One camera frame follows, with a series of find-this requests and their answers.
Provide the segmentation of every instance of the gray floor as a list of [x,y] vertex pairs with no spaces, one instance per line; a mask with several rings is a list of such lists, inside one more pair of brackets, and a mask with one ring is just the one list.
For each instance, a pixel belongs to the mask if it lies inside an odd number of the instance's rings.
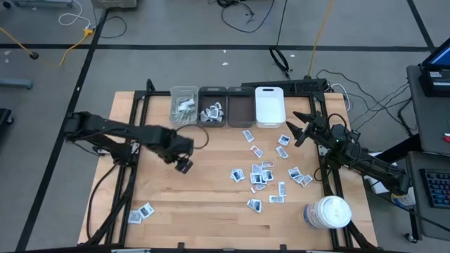
[[[79,0],[84,16],[93,22],[90,1]],[[450,35],[446,25],[450,18],[447,0],[414,0],[435,45]],[[267,12],[269,0],[249,1],[259,22]],[[112,12],[128,24],[127,33],[116,39],[101,39],[100,44],[274,44],[283,10],[276,1],[271,15],[260,30],[244,34],[225,26],[220,20],[220,7],[207,0],[140,1],[135,11]],[[312,45],[326,11],[325,0],[289,1],[280,38],[281,45]],[[245,10],[227,10],[226,19],[244,25]],[[0,26],[19,40],[30,44],[73,44],[86,23],[77,21],[62,27],[58,16],[77,13],[78,8],[13,8],[0,7]],[[118,21],[108,22],[103,35],[122,29]],[[0,35],[0,44],[10,43]],[[320,45],[327,46],[426,46],[406,0],[339,0],[335,2]],[[58,62],[62,50],[36,50],[42,58]],[[0,107],[11,108],[15,124],[5,135],[0,150],[0,252],[12,251],[17,245],[32,201],[49,160],[56,136],[75,87],[87,50],[73,50],[64,67],[53,68],[30,60],[16,49],[0,49],[0,76],[30,78],[32,90],[0,88]],[[302,78],[309,66],[310,51],[286,51],[293,79]],[[319,51],[313,74],[326,68],[343,72],[361,84],[376,99],[406,83],[406,66],[422,61],[428,53],[336,52]],[[322,73],[332,84],[340,83],[350,93],[374,102],[342,77]],[[88,110],[107,117],[116,91],[144,89],[147,78],[156,88],[172,86],[239,86],[242,82],[284,79],[267,51],[191,50],[130,51],[97,50],[89,68],[76,110]],[[409,97],[409,90],[393,100]],[[362,100],[350,97],[351,120],[365,112]],[[397,108],[390,110],[396,114]],[[372,114],[359,118],[358,128]],[[404,111],[411,127],[415,119],[411,106]],[[360,128],[361,145],[370,150],[384,150],[404,140],[406,132],[385,112],[379,113]],[[64,144],[49,190],[44,199],[28,249],[75,245],[81,228],[89,188],[96,168],[95,157],[77,147]],[[425,238],[417,245],[406,242],[409,216],[392,205],[368,195],[375,232],[380,246],[407,252],[442,252],[450,243]]]

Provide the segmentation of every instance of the container lid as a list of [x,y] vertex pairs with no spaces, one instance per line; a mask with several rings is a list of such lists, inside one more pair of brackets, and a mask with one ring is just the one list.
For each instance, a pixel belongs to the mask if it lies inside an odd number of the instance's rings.
[[261,123],[284,123],[286,111],[284,93],[278,87],[258,87],[255,89],[256,119]]
[[321,207],[321,218],[326,226],[343,228],[352,219],[350,206],[341,197],[326,197]]

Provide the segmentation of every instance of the plastic bin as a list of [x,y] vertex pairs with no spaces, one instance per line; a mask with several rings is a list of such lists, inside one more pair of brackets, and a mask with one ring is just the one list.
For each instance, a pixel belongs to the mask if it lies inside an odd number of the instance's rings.
[[260,128],[279,128],[286,121],[284,92],[278,87],[255,89],[256,125]]
[[[182,126],[185,124],[197,123],[197,110],[198,110],[198,88],[195,86],[174,86],[170,89],[170,96],[172,102],[170,106],[169,120],[175,126]],[[180,100],[188,100],[193,98],[194,106],[193,112],[187,118],[181,118],[178,112],[178,105]]]
[[228,88],[228,125],[249,128],[255,123],[255,88]]
[[[226,88],[225,87],[202,87],[198,91],[198,114],[197,114],[197,123],[204,127],[223,127],[225,126],[226,121]],[[216,102],[219,102],[222,106],[222,112],[224,115],[222,116],[221,122],[202,122],[200,121],[200,113],[209,108],[211,105],[214,105]]]

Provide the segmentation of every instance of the card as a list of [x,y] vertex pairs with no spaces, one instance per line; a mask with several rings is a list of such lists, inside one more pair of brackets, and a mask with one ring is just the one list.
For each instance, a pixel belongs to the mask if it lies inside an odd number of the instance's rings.
[[128,224],[141,224],[142,216],[139,211],[131,210],[128,216]]
[[261,173],[262,173],[262,167],[261,167],[261,165],[258,165],[258,164],[252,165],[252,173],[258,173],[258,174],[261,174]]
[[300,184],[301,184],[303,187],[306,187],[307,184],[308,184],[309,182],[311,182],[311,181],[312,181],[312,177],[311,177],[310,175],[306,175],[306,176],[304,176],[304,179],[303,179],[302,181],[300,181]]
[[278,146],[278,147],[276,148],[276,152],[278,152],[278,154],[281,156],[281,158],[284,158],[284,159],[288,158],[288,156],[289,156],[289,155],[287,154],[287,152],[284,151],[283,147],[281,147],[281,146]]
[[262,171],[262,178],[265,181],[272,181],[274,179],[274,175],[272,174],[272,170],[265,169]]
[[289,136],[281,134],[281,136],[280,136],[280,138],[278,140],[278,143],[280,143],[281,145],[288,145],[289,144],[289,140],[290,140]]
[[261,167],[263,167],[263,168],[274,167],[274,166],[275,166],[274,162],[266,162],[266,161],[263,161],[263,162],[261,163]]
[[251,143],[255,139],[249,130],[244,130],[242,131],[242,133],[244,134],[244,137],[247,139],[249,143]]
[[297,176],[302,175],[302,174],[300,173],[300,170],[298,169],[298,167],[294,167],[294,168],[292,168],[292,169],[289,169],[289,170],[288,170],[288,173],[289,173],[289,176],[290,176],[292,179],[294,179],[294,178],[297,177]]
[[279,196],[275,196],[275,195],[270,195],[269,196],[269,202],[270,203],[284,203],[284,197],[279,197]]
[[261,158],[261,156],[264,154],[263,152],[262,152],[262,150],[260,150],[257,146],[252,146],[251,148],[250,148],[250,150],[256,155],[256,156],[258,156],[259,158]]
[[281,197],[286,196],[286,185],[284,184],[284,182],[278,182],[278,194]]
[[142,219],[147,219],[150,215],[152,215],[155,210],[150,206],[149,203],[145,204],[141,208],[139,208],[139,213],[142,216]]

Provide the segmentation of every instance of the monitor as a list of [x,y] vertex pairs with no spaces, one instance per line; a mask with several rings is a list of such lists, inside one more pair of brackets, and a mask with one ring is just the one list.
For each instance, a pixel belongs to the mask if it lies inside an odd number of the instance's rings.
[[422,66],[435,70],[450,70],[450,39],[447,39],[446,42],[444,42],[426,60],[424,60]]

